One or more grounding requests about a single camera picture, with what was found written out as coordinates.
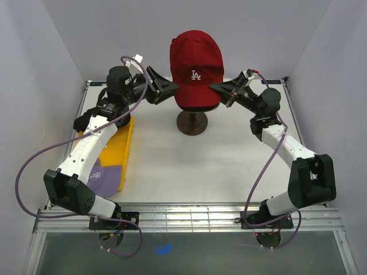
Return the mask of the red cap white logo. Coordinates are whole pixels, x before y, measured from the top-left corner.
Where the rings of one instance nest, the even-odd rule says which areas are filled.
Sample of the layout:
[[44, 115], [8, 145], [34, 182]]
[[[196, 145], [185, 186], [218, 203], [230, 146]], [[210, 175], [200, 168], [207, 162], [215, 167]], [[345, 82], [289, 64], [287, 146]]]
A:
[[170, 70], [179, 85], [175, 101], [183, 107], [207, 107], [220, 103], [210, 84], [224, 79], [221, 50], [215, 40], [201, 30], [189, 30], [174, 38], [170, 45]]

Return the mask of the black cap gold R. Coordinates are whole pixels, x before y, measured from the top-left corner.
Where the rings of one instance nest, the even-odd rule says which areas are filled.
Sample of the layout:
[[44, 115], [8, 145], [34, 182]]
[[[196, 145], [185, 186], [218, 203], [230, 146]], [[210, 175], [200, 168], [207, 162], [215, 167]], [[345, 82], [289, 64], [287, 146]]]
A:
[[183, 111], [190, 112], [190, 113], [201, 113], [201, 112], [210, 112], [215, 110], [219, 104], [207, 106], [207, 107], [183, 107], [179, 106]]

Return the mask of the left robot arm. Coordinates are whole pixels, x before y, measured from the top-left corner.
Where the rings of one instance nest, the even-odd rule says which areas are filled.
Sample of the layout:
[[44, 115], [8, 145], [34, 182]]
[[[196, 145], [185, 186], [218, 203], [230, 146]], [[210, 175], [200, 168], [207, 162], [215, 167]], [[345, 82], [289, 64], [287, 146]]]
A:
[[130, 122], [131, 104], [143, 99], [159, 104], [179, 89], [178, 84], [162, 77], [150, 66], [145, 73], [131, 70], [125, 66], [109, 70], [107, 85], [100, 92], [96, 107], [74, 122], [74, 129], [83, 133], [79, 142], [56, 170], [47, 170], [44, 175], [52, 204], [75, 214], [101, 217], [109, 229], [121, 224], [121, 208], [87, 186], [92, 167], [118, 129]]

